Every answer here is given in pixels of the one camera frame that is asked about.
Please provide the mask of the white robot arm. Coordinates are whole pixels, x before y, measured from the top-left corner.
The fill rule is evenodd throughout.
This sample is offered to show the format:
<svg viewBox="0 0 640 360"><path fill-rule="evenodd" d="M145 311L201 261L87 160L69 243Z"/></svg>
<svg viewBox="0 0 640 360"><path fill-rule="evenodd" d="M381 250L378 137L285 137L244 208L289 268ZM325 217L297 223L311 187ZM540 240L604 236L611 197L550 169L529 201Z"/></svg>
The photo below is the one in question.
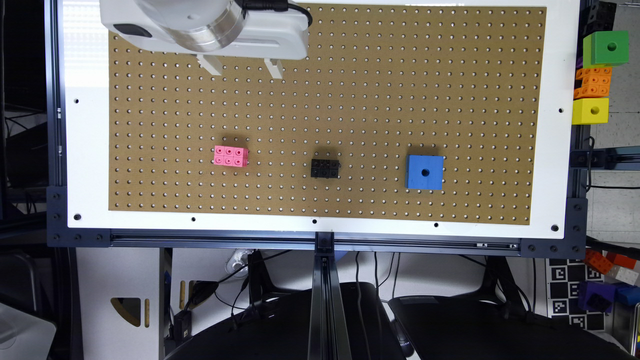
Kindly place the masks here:
<svg viewBox="0 0 640 360"><path fill-rule="evenodd" d="M213 75L220 57L262 59L275 79L283 60L307 56L313 16L288 0L100 0L102 24L147 51L188 54Z"/></svg>

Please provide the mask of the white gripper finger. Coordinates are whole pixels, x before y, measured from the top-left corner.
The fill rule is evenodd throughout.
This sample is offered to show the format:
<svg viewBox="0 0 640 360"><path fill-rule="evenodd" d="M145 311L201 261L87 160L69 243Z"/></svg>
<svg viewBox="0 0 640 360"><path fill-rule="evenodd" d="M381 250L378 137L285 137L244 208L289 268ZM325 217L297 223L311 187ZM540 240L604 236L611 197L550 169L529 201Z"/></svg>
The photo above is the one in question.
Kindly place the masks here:
<svg viewBox="0 0 640 360"><path fill-rule="evenodd" d="M214 55L197 54L196 59L199 65L207 70L212 76L220 76L223 72L223 64Z"/></svg>
<svg viewBox="0 0 640 360"><path fill-rule="evenodd" d="M265 58L264 64L273 79L281 80L283 78L283 64L280 59Z"/></svg>

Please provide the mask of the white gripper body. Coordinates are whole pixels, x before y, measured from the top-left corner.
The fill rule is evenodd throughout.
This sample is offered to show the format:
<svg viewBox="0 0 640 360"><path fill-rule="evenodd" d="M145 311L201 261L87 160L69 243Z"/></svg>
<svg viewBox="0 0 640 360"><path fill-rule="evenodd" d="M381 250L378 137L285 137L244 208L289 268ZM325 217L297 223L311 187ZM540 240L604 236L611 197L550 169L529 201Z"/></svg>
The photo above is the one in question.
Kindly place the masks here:
<svg viewBox="0 0 640 360"><path fill-rule="evenodd" d="M309 18L293 3L232 0L100 0L100 19L132 45L154 52L300 60Z"/></svg>

